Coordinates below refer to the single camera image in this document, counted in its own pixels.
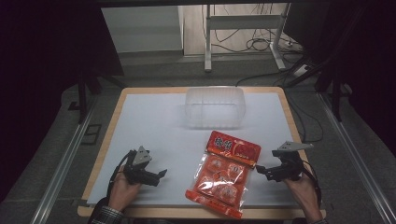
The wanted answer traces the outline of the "red snack packet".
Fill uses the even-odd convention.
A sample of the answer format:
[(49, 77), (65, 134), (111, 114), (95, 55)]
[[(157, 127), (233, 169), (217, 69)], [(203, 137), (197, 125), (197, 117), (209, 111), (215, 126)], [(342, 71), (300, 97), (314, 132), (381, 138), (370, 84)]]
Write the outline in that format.
[(261, 150), (249, 141), (213, 131), (185, 197), (227, 217), (241, 218), (246, 183)]

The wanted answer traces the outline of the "black metal stand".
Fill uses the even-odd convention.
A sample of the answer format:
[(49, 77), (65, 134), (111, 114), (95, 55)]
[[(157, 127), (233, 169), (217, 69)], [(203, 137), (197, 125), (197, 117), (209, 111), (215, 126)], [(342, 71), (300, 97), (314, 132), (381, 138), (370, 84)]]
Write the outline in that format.
[(121, 89), (127, 87), (125, 83), (117, 80), (115, 77), (105, 75), (96, 70), (80, 72), (78, 74), (78, 100), (72, 102), (68, 107), (69, 110), (77, 110), (79, 112), (79, 124), (88, 117), (87, 90), (93, 95), (98, 95), (102, 92), (102, 85), (99, 82), (99, 78), (103, 78)]
[(341, 121), (340, 99), (342, 97), (349, 96), (349, 93), (342, 92), (342, 81), (338, 73), (336, 71), (322, 72), (315, 84), (315, 90), (320, 93), (325, 93), (327, 90), (331, 90), (331, 92), (328, 93), (328, 97), (330, 98), (330, 109), (336, 120)]

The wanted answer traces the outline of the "person's left hand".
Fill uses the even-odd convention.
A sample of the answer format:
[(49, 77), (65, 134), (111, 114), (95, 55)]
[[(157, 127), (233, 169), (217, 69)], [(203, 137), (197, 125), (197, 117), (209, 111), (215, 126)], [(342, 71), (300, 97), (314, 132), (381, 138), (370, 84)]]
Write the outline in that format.
[(122, 212), (136, 198), (141, 184), (130, 184), (123, 172), (124, 166), (118, 170), (110, 191), (108, 206)]

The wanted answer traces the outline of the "clear plastic container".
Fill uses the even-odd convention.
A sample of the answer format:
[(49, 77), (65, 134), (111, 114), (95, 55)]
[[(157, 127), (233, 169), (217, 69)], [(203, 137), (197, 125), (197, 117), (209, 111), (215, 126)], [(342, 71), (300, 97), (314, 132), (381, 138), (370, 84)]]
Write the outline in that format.
[(185, 114), (193, 129), (239, 128), (246, 113), (244, 91), (238, 87), (195, 87), (187, 90)]

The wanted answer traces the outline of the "black rectangular frame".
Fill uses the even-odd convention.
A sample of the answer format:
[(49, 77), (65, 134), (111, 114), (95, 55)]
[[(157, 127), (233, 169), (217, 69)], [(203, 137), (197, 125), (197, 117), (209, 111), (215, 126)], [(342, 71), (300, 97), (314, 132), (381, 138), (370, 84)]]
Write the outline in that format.
[(101, 124), (90, 124), (81, 140), (83, 146), (94, 146), (97, 143), (102, 125)]

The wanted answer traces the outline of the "white power strip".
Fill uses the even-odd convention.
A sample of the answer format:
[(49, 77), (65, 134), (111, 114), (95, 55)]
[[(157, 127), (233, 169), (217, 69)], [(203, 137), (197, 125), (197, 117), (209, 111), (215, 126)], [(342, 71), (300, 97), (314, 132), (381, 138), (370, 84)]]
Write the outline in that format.
[(299, 76), (305, 74), (305, 73), (306, 73), (307, 71), (309, 71), (310, 69), (311, 69), (311, 66), (310, 66), (310, 65), (308, 65), (308, 64), (303, 64), (303, 65), (301, 65), (301, 66), (293, 73), (293, 75), (294, 75), (295, 77), (299, 77)]

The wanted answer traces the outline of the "white metal desk frame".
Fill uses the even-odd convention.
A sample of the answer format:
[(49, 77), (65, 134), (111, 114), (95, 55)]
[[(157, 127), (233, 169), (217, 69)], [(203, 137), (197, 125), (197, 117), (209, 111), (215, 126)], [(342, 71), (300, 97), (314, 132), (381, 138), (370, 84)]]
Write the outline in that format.
[(212, 70), (211, 32), (215, 30), (232, 29), (268, 29), (276, 30), (274, 40), (269, 44), (277, 68), (284, 71), (286, 66), (278, 50), (280, 37), (289, 13), (290, 3), (287, 3), (279, 15), (238, 15), (238, 16), (211, 16), (210, 5), (206, 6), (205, 18), (205, 71)]

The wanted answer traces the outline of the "aluminium rail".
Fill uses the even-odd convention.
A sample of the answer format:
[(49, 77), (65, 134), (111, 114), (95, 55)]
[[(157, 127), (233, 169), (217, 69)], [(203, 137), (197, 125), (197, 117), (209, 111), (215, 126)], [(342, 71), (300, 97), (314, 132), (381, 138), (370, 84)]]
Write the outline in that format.
[(384, 191), (377, 184), (367, 165), (363, 161), (361, 154), (350, 138), (344, 124), (333, 114), (331, 108), (332, 104), (328, 96), (325, 93), (318, 93), (317, 97), (321, 101), (330, 123), (338, 134), (346, 154), (350, 158), (363, 186), (374, 203), (377, 212), (383, 219), (384, 224), (396, 224), (396, 213), (393, 211)]
[(43, 197), (41, 198), (37, 209), (34, 212), (34, 215), (30, 221), (30, 224), (46, 224), (47, 220), (50, 216), (50, 212), (52, 210), (53, 205), (59, 195), (59, 192), (64, 184), (65, 178), (69, 172), (70, 166), (76, 156), (78, 151), (78, 147), (81, 143), (81, 140), (84, 136), (85, 131), (88, 128), (88, 125), (92, 118), (93, 110), (96, 106), (96, 101), (92, 100), (88, 105), (88, 114), (82, 120), (82, 122), (78, 125), (77, 130), (75, 131), (71, 142), (66, 148), (65, 153), (61, 157), (61, 160), (53, 173), (53, 176), (48, 184), (47, 189)]

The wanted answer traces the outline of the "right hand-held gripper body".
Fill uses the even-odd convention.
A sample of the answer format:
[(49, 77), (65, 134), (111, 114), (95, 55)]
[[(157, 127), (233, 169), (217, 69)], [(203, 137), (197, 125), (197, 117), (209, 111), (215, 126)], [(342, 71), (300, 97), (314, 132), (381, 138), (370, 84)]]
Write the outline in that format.
[(271, 179), (276, 182), (287, 178), (293, 181), (299, 180), (300, 174), (305, 170), (299, 150), (312, 147), (312, 144), (286, 141), (277, 150), (273, 150), (273, 156), (280, 159), (281, 165), (271, 169)]

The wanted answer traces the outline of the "white table mat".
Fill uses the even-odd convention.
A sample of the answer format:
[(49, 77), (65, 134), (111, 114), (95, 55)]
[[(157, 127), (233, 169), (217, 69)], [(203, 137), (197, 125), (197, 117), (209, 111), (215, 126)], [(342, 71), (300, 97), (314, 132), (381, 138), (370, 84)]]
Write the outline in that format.
[(239, 128), (193, 129), (187, 123), (184, 93), (129, 94), (123, 103), (102, 169), (88, 204), (106, 196), (107, 184), (120, 160), (131, 149), (144, 147), (152, 157), (147, 169), (167, 169), (157, 187), (141, 188), (136, 205), (186, 206), (198, 204), (185, 197), (210, 134), (221, 133), (247, 140), (262, 148), (258, 163), (280, 164), (272, 151), (292, 139), (290, 126), (276, 93), (246, 93), (246, 113)]

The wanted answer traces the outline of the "person's right hand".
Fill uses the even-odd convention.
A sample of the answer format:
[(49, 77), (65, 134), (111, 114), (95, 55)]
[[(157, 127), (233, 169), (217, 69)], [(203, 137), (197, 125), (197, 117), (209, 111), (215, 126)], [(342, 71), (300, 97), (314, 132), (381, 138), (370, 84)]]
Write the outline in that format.
[(283, 182), (303, 210), (308, 224), (323, 219), (323, 215), (319, 210), (318, 196), (315, 192), (314, 184), (307, 175), (302, 175), (296, 181), (284, 179)]

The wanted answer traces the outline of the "white cabinet panel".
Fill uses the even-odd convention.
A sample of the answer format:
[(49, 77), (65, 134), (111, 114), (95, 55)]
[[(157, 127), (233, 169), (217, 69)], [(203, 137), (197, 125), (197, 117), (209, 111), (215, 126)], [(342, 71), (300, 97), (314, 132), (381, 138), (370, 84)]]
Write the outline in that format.
[(179, 7), (103, 7), (116, 51), (182, 50)]

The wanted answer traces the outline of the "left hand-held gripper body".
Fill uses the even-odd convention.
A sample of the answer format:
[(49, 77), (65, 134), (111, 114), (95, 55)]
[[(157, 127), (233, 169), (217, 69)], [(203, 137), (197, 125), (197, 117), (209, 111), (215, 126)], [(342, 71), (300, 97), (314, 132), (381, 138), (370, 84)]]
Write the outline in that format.
[(149, 151), (143, 147), (138, 150), (133, 149), (127, 154), (127, 162), (124, 165), (123, 172), (131, 185), (137, 183), (145, 185), (144, 180), (160, 179), (158, 174), (146, 170), (150, 161)]

